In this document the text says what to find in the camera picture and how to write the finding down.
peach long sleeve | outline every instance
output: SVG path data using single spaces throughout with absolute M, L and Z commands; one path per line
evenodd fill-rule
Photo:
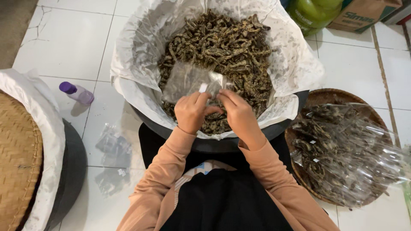
M 174 210 L 174 183 L 182 176 L 195 136 L 176 127 L 130 195 L 117 231 L 159 230 Z M 240 142 L 256 178 L 294 231 L 338 231 L 308 191 L 299 186 L 270 143 L 250 151 Z

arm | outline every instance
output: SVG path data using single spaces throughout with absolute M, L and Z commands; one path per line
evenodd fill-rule
M 279 160 L 267 139 L 262 148 L 250 151 L 243 142 L 239 147 L 256 178 L 308 231 L 339 230 L 308 191 L 297 184 Z
M 166 143 L 159 149 L 152 164 L 129 197 L 131 204 L 117 231 L 153 230 L 160 213 L 161 202 L 183 174 L 185 158 L 190 153 L 196 133 L 207 114 L 223 111 L 206 106 L 208 93 L 193 93 L 182 97 L 174 111 L 179 121 Z
M 229 90 L 217 96 L 227 110 L 227 121 L 241 139 L 239 147 L 264 188 L 309 231 L 339 230 L 308 191 L 299 186 L 279 160 L 248 103 Z
M 166 143 L 159 149 L 152 164 L 130 195 L 130 208 L 117 231 L 154 229 L 160 213 L 160 204 L 168 190 L 178 180 L 185 167 L 196 137 L 175 127 Z

hand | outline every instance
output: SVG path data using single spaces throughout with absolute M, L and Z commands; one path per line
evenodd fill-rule
M 178 100 L 174 107 L 174 113 L 181 130 L 195 135 L 203 125 L 206 115 L 215 112 L 224 113 L 223 109 L 217 106 L 206 106 L 205 103 L 209 98 L 211 98 L 210 93 L 194 92 Z
M 251 106 L 240 96 L 226 89 L 217 95 L 227 110 L 227 121 L 234 133 L 251 151 L 261 149 L 266 137 L 261 131 Z

dried food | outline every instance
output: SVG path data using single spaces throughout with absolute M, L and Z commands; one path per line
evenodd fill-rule
M 232 90 L 243 97 L 258 118 L 267 108 L 272 83 L 267 57 L 272 49 L 266 44 L 266 31 L 257 15 L 236 21 L 208 10 L 197 19 L 186 19 L 184 32 L 173 35 L 165 54 L 158 61 L 159 87 L 163 91 L 176 61 L 223 74 Z M 174 118 L 174 104 L 164 102 L 164 111 Z M 212 114 L 205 118 L 205 134 L 231 131 L 227 116 Z
M 292 158 L 306 173 L 304 181 L 319 195 L 348 208 L 387 194 L 388 185 L 407 180 L 409 173 L 409 155 L 392 145 L 392 133 L 357 107 L 307 106 L 292 125 L 297 132 Z

white cloth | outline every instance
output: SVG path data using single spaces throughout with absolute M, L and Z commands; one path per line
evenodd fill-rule
M 60 181 L 66 141 L 63 121 L 53 94 L 35 70 L 26 74 L 14 69 L 0 70 L 0 79 L 0 89 L 24 105 L 42 133 L 44 169 L 36 202 L 23 231 L 43 231 Z

